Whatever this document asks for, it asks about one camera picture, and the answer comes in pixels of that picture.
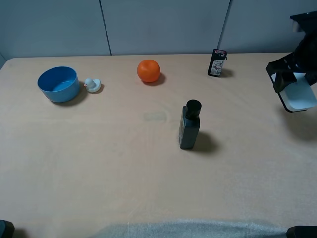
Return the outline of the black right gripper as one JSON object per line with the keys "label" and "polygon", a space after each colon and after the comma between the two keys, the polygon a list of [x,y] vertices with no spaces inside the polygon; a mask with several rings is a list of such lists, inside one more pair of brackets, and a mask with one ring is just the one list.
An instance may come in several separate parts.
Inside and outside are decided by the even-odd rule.
{"label": "black right gripper", "polygon": [[305,35],[292,53],[266,67],[268,74],[275,74],[273,87],[276,93],[297,82],[293,72],[306,73],[305,79],[310,86],[317,83],[317,12],[292,15],[290,19],[295,31]]}

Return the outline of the black right robot base corner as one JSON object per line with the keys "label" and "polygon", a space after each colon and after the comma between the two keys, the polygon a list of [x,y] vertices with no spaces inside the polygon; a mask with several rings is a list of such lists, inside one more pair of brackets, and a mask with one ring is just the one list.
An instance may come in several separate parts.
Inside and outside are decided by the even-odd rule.
{"label": "black right robot base corner", "polygon": [[294,226],[287,230],[287,238],[317,238],[317,226]]}

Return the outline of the black left robot base corner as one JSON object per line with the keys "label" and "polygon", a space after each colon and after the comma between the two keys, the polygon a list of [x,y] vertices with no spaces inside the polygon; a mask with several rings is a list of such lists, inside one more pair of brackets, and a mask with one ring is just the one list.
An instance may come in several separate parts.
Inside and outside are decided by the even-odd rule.
{"label": "black left robot base corner", "polygon": [[0,238],[12,238],[15,227],[12,222],[0,220]]}

